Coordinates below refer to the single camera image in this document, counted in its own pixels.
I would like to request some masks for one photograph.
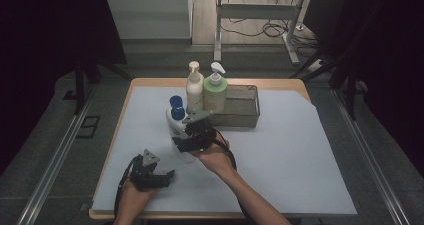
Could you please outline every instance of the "gray container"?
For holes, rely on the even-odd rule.
[[[209,117],[213,126],[256,127],[260,115],[255,85],[228,85],[224,112]]]

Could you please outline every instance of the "blue cap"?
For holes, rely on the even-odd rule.
[[[185,110],[183,107],[183,99],[180,96],[172,96],[169,99],[171,104],[171,115],[174,120],[181,120],[185,117]]]

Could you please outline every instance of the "soap dispenser bottle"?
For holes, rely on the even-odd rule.
[[[225,73],[218,62],[211,64],[213,74],[203,82],[203,109],[213,113],[222,113],[227,99],[227,80],[219,73]]]
[[[188,138],[187,133],[184,131],[186,125],[183,124],[183,119],[187,116],[183,107],[183,99],[180,96],[172,96],[169,99],[169,103],[171,106],[166,110],[166,121],[171,135],[172,149],[185,162],[193,162],[196,158],[188,152],[180,152],[177,144],[172,139],[174,137],[180,139]]]
[[[199,73],[199,63],[190,62],[190,75],[187,78],[187,113],[203,110],[203,75]]]

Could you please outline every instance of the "small bottle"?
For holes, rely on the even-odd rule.
[[[199,73],[199,63],[190,62],[190,75],[187,78],[187,113],[203,110],[203,75]]]
[[[180,152],[177,145],[172,140],[173,137],[181,139],[188,138],[188,135],[184,132],[185,124],[182,123],[183,119],[187,116],[183,107],[183,99],[180,96],[172,96],[169,99],[169,103],[171,106],[166,110],[166,121],[168,122],[174,152],[185,162],[193,162],[196,158],[190,153]]]
[[[220,73],[225,73],[221,64],[211,64],[213,74],[203,82],[203,109],[213,113],[222,113],[227,99],[227,80]]]

